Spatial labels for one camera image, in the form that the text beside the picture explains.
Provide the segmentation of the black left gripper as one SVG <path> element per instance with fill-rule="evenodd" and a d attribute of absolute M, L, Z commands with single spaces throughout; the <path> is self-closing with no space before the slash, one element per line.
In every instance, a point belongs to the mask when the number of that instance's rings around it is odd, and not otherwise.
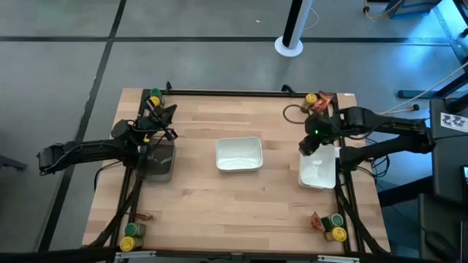
<path fill-rule="evenodd" d="M 176 109 L 177 104 L 166 108 L 162 105 L 154 107 L 151 99 L 145 98 L 142 113 L 137 120 L 137 142 L 148 143 L 158 132 L 163 132 L 162 136 L 168 141 L 177 139 L 176 131 L 170 128 Z"/>

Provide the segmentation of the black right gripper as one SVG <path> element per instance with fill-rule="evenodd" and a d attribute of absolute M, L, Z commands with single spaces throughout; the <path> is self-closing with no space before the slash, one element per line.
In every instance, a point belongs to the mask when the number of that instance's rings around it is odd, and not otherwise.
<path fill-rule="evenodd" d="M 301 154 L 312 155 L 320 144 L 329 144 L 339 138 L 339 131 L 329 118 L 312 114 L 305 121 L 306 136 L 299 142 Z"/>

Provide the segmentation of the white plastic bin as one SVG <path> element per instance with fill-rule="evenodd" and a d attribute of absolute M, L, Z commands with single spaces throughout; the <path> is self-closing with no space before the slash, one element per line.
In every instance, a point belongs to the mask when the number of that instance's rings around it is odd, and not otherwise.
<path fill-rule="evenodd" d="M 215 163 L 223 172 L 256 171 L 263 165 L 262 142 L 258 137 L 218 139 Z"/>
<path fill-rule="evenodd" d="M 300 155 L 299 185 L 305 188 L 332 189 L 336 186 L 337 148 L 320 146 L 312 155 Z"/>

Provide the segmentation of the dark grey plastic bin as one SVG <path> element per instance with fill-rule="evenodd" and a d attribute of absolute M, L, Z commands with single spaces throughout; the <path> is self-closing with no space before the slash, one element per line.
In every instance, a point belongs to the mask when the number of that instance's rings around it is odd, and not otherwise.
<path fill-rule="evenodd" d="M 176 146 L 173 141 L 153 137 L 145 158 L 137 166 L 137 174 L 150 183 L 169 183 L 173 176 Z"/>

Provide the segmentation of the black desk foot bar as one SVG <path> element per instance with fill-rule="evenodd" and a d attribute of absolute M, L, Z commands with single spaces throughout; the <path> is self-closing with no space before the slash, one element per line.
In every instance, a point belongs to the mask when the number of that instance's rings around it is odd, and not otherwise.
<path fill-rule="evenodd" d="M 400 99 L 441 99 L 448 97 L 464 85 L 468 84 L 468 72 L 463 73 L 455 80 L 452 80 L 444 87 L 438 90 L 430 91 L 411 91 L 400 90 L 397 92 L 397 97 Z"/>

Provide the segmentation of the black white pole round base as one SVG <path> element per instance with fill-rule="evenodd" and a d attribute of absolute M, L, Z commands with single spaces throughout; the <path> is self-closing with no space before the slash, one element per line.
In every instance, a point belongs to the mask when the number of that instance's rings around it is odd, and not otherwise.
<path fill-rule="evenodd" d="M 292 0 L 283 35 L 276 39 L 276 52 L 293 58 L 303 51 L 301 37 L 314 0 Z"/>

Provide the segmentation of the white printed sticker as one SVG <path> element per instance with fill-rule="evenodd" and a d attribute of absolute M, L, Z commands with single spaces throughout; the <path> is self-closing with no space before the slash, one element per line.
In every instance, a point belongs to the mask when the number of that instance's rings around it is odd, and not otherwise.
<path fill-rule="evenodd" d="M 440 126 L 468 133 L 468 118 L 460 115 L 440 113 Z"/>

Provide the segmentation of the grey floor foot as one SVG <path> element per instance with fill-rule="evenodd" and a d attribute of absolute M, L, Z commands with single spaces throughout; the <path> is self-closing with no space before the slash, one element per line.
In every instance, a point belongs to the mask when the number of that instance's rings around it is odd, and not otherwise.
<path fill-rule="evenodd" d="M 24 164 L 20 161 L 0 155 L 0 168 L 9 167 L 16 169 L 17 171 L 24 171 L 27 169 L 27 166 L 27 164 Z"/>

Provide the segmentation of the blue box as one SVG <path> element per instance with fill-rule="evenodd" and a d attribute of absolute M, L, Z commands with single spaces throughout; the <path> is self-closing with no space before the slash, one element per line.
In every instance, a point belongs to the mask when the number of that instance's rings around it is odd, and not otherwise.
<path fill-rule="evenodd" d="M 429 15 L 442 0 L 390 0 L 385 11 L 390 19 L 418 18 Z"/>

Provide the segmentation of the black rig crossbar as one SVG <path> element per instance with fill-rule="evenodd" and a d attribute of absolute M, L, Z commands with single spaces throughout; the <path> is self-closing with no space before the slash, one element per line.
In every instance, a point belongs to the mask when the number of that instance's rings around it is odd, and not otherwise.
<path fill-rule="evenodd" d="M 0 263 L 81 263 L 101 262 L 114 259 L 115 253 L 120 252 L 119 247 L 83 247 L 59 251 L 39 251 L 28 253 L 0 253 Z M 215 259 L 253 259 L 253 260 L 304 260 L 317 261 L 318 255 L 348 256 L 359 258 L 361 263 L 468 263 L 468 258 L 457 260 L 443 259 L 417 259 L 391 254 L 371 254 L 364 252 L 347 252 L 344 254 L 267 254 L 249 252 L 207 252 L 207 251 L 156 251 L 155 257 L 178 258 L 215 258 Z"/>

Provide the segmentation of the black aluminium table frame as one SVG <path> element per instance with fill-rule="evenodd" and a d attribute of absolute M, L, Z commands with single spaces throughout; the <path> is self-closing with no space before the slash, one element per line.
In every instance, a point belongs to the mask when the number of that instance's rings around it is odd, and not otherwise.
<path fill-rule="evenodd" d="M 258 252 L 267 254 L 342 254 L 366 251 L 350 236 L 329 242 L 311 225 L 314 212 L 338 211 L 333 190 L 298 183 L 298 124 L 293 108 L 302 94 L 278 91 L 203 91 L 173 89 L 178 133 L 169 183 L 145 182 L 137 211 L 154 216 L 143 244 L 158 251 Z M 253 172 L 221 172 L 215 146 L 221 138 L 258 137 L 263 165 Z"/>

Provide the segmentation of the silver metal bracket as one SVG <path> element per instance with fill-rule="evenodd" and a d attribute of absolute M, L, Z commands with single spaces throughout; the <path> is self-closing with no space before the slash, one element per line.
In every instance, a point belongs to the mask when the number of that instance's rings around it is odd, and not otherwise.
<path fill-rule="evenodd" d="M 138 258 L 149 258 L 155 257 L 156 251 L 131 251 L 131 252 L 116 252 L 115 260 L 123 259 L 138 259 Z"/>
<path fill-rule="evenodd" d="M 348 256 L 318 255 L 317 262 L 322 263 L 361 263 L 359 258 Z"/>

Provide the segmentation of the grey metal table frame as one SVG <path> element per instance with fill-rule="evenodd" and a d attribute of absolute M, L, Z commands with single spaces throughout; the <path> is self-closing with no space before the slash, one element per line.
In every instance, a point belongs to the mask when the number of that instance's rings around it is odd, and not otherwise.
<path fill-rule="evenodd" d="M 460 64 L 468 62 L 468 9 L 462 0 L 442 0 L 434 9 Z"/>

